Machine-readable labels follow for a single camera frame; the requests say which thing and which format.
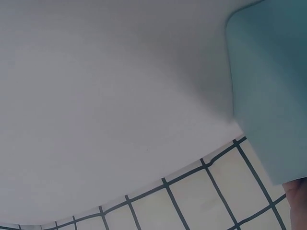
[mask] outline teal object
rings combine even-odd
[[[234,114],[274,184],[307,176],[307,1],[265,0],[226,26]]]

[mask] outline tile floor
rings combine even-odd
[[[7,230],[23,229],[9,226]],[[245,137],[135,192],[42,230],[290,230],[289,205]]]

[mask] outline white tile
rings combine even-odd
[[[290,222],[290,206],[287,199],[282,200],[280,203],[276,205],[277,211],[281,216],[285,227],[288,230],[291,230],[291,222]]]
[[[192,230],[225,230],[234,225],[205,170],[170,186]]]
[[[61,230],[75,230],[75,225],[70,224],[70,225],[67,225],[67,226],[59,228],[59,229],[61,229]]]
[[[217,160],[209,170],[238,222],[269,204],[236,148]]]
[[[40,225],[34,225],[33,230],[42,230]]]
[[[107,202],[106,204],[102,205],[101,207],[102,207],[103,211],[106,211],[106,210],[114,207],[115,205],[118,205],[118,204],[120,204],[122,202],[125,202],[125,201],[126,201],[125,197],[124,196],[120,196],[120,197],[118,197],[118,198],[116,198],[114,200],[111,200],[111,201]]]
[[[75,219],[79,219],[79,218],[86,217],[86,216],[96,214],[96,213],[100,213],[99,207],[94,207],[90,210],[87,210],[85,212],[79,213],[79,214],[74,215],[74,216],[75,216]]]
[[[78,230],[106,230],[101,217],[94,217],[77,222]]]
[[[128,205],[106,214],[106,222],[110,230],[137,230]]]
[[[217,156],[218,154],[220,154],[222,151],[224,151],[226,148],[230,147],[233,145],[233,142],[229,142],[225,145],[223,145],[222,147],[218,148],[216,151],[213,151],[212,153],[208,154],[207,156],[203,157],[203,161],[208,164],[210,163],[210,161],[212,160],[213,157]]]
[[[56,226],[56,223],[55,223],[54,221],[51,222],[51,223],[48,223],[48,224],[43,224],[43,225],[41,225],[42,230],[54,228],[55,226]]]
[[[241,230],[281,230],[278,220],[273,213],[272,209],[269,209],[260,216],[252,219],[249,222],[241,225]]]
[[[198,160],[198,161],[196,161],[196,162],[194,162],[192,164],[189,164],[188,166],[186,166],[186,167],[184,167],[184,168],[182,168],[182,169],[180,169],[180,170],[178,170],[178,171],[176,171],[176,172],[166,176],[165,180],[166,181],[171,181],[171,180],[173,180],[173,179],[175,179],[175,178],[177,178],[177,177],[179,177],[179,176],[181,176],[181,175],[183,175],[183,174],[185,174],[185,173],[187,173],[187,172],[189,172],[189,171],[191,171],[191,170],[193,170],[195,168],[198,168],[200,166],[202,166],[202,164],[201,164],[201,161]]]
[[[4,222],[0,222],[0,226],[15,228],[15,229],[19,228],[18,224],[8,224],[8,223],[4,223]]]
[[[21,225],[20,226],[22,230],[34,230],[35,229],[35,225]]]
[[[139,199],[132,205],[144,230],[184,230],[166,189]]]
[[[57,225],[60,226],[62,224],[66,224],[66,223],[71,222],[71,221],[73,221],[72,217],[68,217],[68,218],[65,218],[65,219],[60,219],[60,220],[57,220]]]
[[[252,146],[250,145],[248,140],[243,141],[240,144],[242,150],[245,152],[246,156],[248,157],[250,163],[256,170],[259,178],[263,182],[265,188],[267,189],[270,197],[272,200],[277,200],[284,194],[283,187],[281,185],[273,185],[269,176],[267,175],[265,169],[263,168],[258,156],[256,155],[255,151],[253,150]]]
[[[163,185],[161,179],[159,179],[158,181],[152,182],[152,183],[150,183],[150,184],[148,184],[148,185],[146,185],[146,186],[144,186],[140,189],[135,190],[134,192],[128,194],[128,197],[130,199],[134,198],[134,197],[141,195],[143,193],[146,193],[146,192],[148,192],[148,191],[150,191],[150,190],[152,190],[152,189],[154,189],[154,188],[156,188],[160,185]]]

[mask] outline skin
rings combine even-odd
[[[292,230],[307,230],[307,178],[283,184],[290,205]]]

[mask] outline grout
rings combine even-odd
[[[186,220],[184,219],[184,217],[183,217],[183,215],[182,215],[182,212],[181,212],[181,210],[180,210],[180,208],[179,208],[179,206],[178,206],[178,204],[177,204],[177,202],[176,202],[176,200],[175,200],[175,197],[174,197],[174,195],[173,195],[171,189],[169,188],[168,183],[166,182],[166,179],[165,179],[165,178],[162,178],[162,182],[163,182],[163,184],[165,185],[165,188],[166,188],[166,190],[167,190],[167,193],[168,193],[169,197],[171,198],[171,201],[172,201],[172,203],[173,203],[173,206],[174,206],[176,212],[178,213],[179,218],[180,218],[180,220],[181,220],[181,222],[182,222],[184,228],[185,228],[186,230],[190,230],[190,228],[189,228],[189,226],[188,226]]]
[[[110,230],[110,229],[109,229],[109,226],[108,226],[108,224],[107,224],[107,222],[106,222],[105,213],[103,212],[101,206],[99,206],[99,211],[100,211],[101,218],[102,218],[102,221],[104,222],[104,225],[105,225],[106,230]]]
[[[264,212],[268,211],[271,208],[272,208],[273,212],[275,213],[276,218],[277,218],[277,220],[279,221],[279,223],[280,223],[280,225],[282,227],[282,230],[286,230],[286,228],[284,227],[283,221],[282,221],[282,219],[281,219],[281,217],[280,217],[280,215],[279,215],[279,213],[278,213],[278,211],[276,209],[276,205],[278,203],[280,203],[282,200],[284,200],[286,196],[284,194],[281,197],[279,197],[278,199],[276,199],[275,201],[272,201],[272,199],[271,199],[269,193],[267,192],[266,188],[264,187],[261,179],[259,178],[259,176],[256,173],[255,169],[251,165],[251,163],[248,160],[246,154],[244,153],[244,151],[240,147],[240,144],[242,142],[244,142],[245,140],[246,140],[246,137],[243,137],[243,138],[241,138],[238,141],[237,140],[233,140],[233,145],[229,146],[228,148],[224,149],[221,153],[217,154],[215,157],[213,157],[210,160],[209,163],[206,164],[203,161],[203,159],[200,159],[200,161],[202,163],[202,166],[199,166],[199,167],[197,167],[197,168],[195,168],[193,170],[190,170],[189,172],[186,172],[185,174],[183,174],[183,175],[181,175],[181,176],[179,176],[179,177],[177,177],[177,178],[175,178],[175,179],[173,179],[173,180],[171,180],[169,182],[167,182],[165,180],[165,178],[162,178],[163,185],[160,185],[160,186],[158,186],[156,188],[153,188],[153,189],[151,189],[151,190],[149,190],[149,191],[147,191],[147,192],[145,192],[145,193],[143,193],[141,195],[138,195],[138,196],[136,196],[136,197],[134,197],[132,199],[129,199],[129,197],[127,195],[125,195],[126,201],[124,201],[124,202],[122,202],[120,204],[117,204],[117,205],[107,209],[106,211],[103,211],[101,206],[99,206],[99,211],[100,211],[99,213],[91,214],[91,215],[88,215],[88,216],[85,216],[85,217],[82,217],[82,218],[79,218],[79,219],[75,219],[75,217],[73,216],[73,221],[67,222],[67,223],[59,225],[59,226],[58,226],[58,224],[56,222],[56,226],[55,227],[49,228],[49,229],[45,229],[45,230],[58,230],[59,228],[65,227],[65,226],[70,225],[70,224],[74,224],[75,225],[75,230],[77,230],[77,225],[76,225],[77,222],[80,222],[80,221],[86,220],[86,219],[90,219],[90,218],[94,218],[94,217],[99,217],[99,216],[101,216],[103,218],[103,221],[104,221],[104,220],[106,220],[105,219],[105,215],[107,213],[109,213],[111,211],[114,211],[114,210],[116,210],[116,209],[118,209],[118,208],[120,208],[122,206],[125,206],[125,205],[128,205],[130,210],[131,210],[131,213],[132,213],[132,216],[134,218],[134,221],[135,221],[137,229],[141,230],[140,224],[139,224],[139,222],[137,220],[135,211],[134,211],[133,206],[132,206],[132,202],[137,201],[139,199],[142,199],[142,198],[144,198],[144,197],[146,197],[146,196],[148,196],[148,195],[150,195],[152,193],[155,193],[155,192],[157,192],[157,191],[159,191],[161,189],[164,189],[164,188],[167,190],[167,192],[168,192],[168,194],[169,194],[169,196],[171,198],[171,201],[172,201],[172,203],[173,203],[173,205],[174,205],[174,207],[175,207],[175,209],[176,209],[176,211],[177,211],[177,213],[178,213],[178,215],[179,215],[179,217],[180,217],[180,219],[181,219],[185,229],[189,230],[189,226],[188,226],[187,222],[185,221],[185,219],[184,219],[184,217],[183,217],[183,215],[181,213],[181,210],[179,209],[179,206],[178,206],[178,204],[177,204],[177,202],[176,202],[176,200],[174,198],[174,195],[173,195],[172,191],[170,190],[169,186],[174,184],[174,183],[176,183],[176,182],[178,182],[178,181],[180,181],[180,180],[182,180],[182,179],[184,179],[184,178],[186,178],[186,177],[188,177],[188,176],[190,176],[190,175],[192,175],[192,174],[194,174],[194,173],[196,173],[196,172],[198,172],[198,171],[200,171],[200,170],[203,170],[203,169],[207,172],[208,176],[210,177],[210,179],[211,179],[211,181],[212,181],[212,183],[213,183],[213,185],[214,185],[218,195],[220,196],[220,198],[221,198],[222,202],[224,203],[224,205],[225,205],[225,207],[226,207],[226,209],[227,209],[231,219],[233,220],[233,222],[235,224],[234,226],[230,227],[228,230],[235,230],[235,229],[240,230],[240,226],[242,224],[253,220],[254,218],[260,216],[261,214],[263,214]],[[251,170],[252,174],[254,175],[256,181],[258,182],[259,186],[261,187],[264,195],[266,196],[266,198],[267,198],[267,200],[269,202],[268,206],[266,206],[265,208],[263,208],[259,212],[255,213],[254,215],[252,215],[252,216],[250,216],[250,217],[248,217],[248,218],[246,218],[246,219],[244,219],[244,220],[242,220],[240,222],[236,221],[236,219],[235,219],[235,217],[234,217],[234,215],[233,215],[229,205],[227,204],[227,202],[226,202],[222,192],[220,191],[218,185],[216,184],[216,181],[214,180],[214,178],[213,178],[213,176],[212,176],[212,174],[211,174],[211,172],[209,170],[209,167],[212,166],[213,163],[215,163],[219,158],[221,158],[222,156],[224,156],[226,153],[228,153],[230,150],[232,150],[234,148],[238,149],[239,153],[243,157],[243,159],[244,159],[245,163],[247,164],[248,168]],[[109,230],[109,227],[108,227],[106,221],[104,221],[104,224],[105,224],[106,230]],[[0,229],[4,229],[4,230],[21,230],[21,228],[17,229],[17,228],[5,227],[5,226],[0,226]]]
[[[203,159],[201,159],[200,161],[201,161],[201,164],[204,166],[204,168],[205,168],[205,170],[206,170],[206,172],[207,172],[207,174],[208,174],[208,176],[209,176],[209,178],[210,178],[210,180],[211,180],[211,182],[212,182],[212,184],[213,184],[213,186],[214,186],[214,188],[215,188],[217,194],[219,195],[220,199],[222,200],[222,203],[224,204],[225,208],[227,209],[227,212],[228,212],[228,214],[230,215],[230,218],[232,219],[232,221],[233,221],[233,223],[234,223],[234,227],[235,227],[236,229],[240,230],[240,226],[238,225],[238,222],[237,222],[237,220],[236,220],[236,218],[235,218],[233,212],[231,211],[230,206],[228,205],[226,199],[224,198],[224,196],[223,196],[223,194],[222,194],[220,188],[218,187],[218,185],[217,185],[217,183],[216,183],[214,177],[212,176],[212,174],[211,174],[209,168],[207,167],[207,165],[206,165],[206,163],[203,161]]]
[[[132,204],[131,204],[131,201],[129,200],[128,195],[125,195],[125,198],[126,198],[126,201],[127,201],[127,203],[128,203],[128,206],[129,206],[129,208],[130,208],[131,214],[132,214],[132,216],[133,216],[133,219],[134,219],[136,228],[137,228],[138,230],[141,230],[141,227],[140,227],[138,218],[136,217],[135,211],[134,211],[134,209],[133,209],[133,206],[132,206]]]
[[[77,222],[76,222],[75,216],[72,216],[72,219],[73,219],[73,224],[74,224],[74,226],[75,226],[75,230],[78,230],[78,229],[77,229]]]
[[[283,220],[281,218],[281,216],[279,215],[276,207],[275,207],[275,204],[273,203],[268,191],[266,190],[263,182],[261,181],[260,177],[258,176],[256,170],[254,169],[254,167],[252,166],[252,164],[250,163],[248,157],[246,156],[245,152],[243,151],[243,149],[241,148],[241,146],[239,145],[239,143],[236,141],[236,140],[233,140],[233,143],[234,145],[236,146],[237,150],[239,151],[240,155],[242,156],[245,164],[248,166],[249,170],[251,171],[251,173],[253,174],[254,178],[256,179],[257,183],[259,184],[264,196],[267,198],[269,204],[270,204],[270,207],[272,208],[277,220],[278,220],[278,223],[280,224],[280,227],[282,228],[282,230],[286,230],[286,227],[283,223]]]

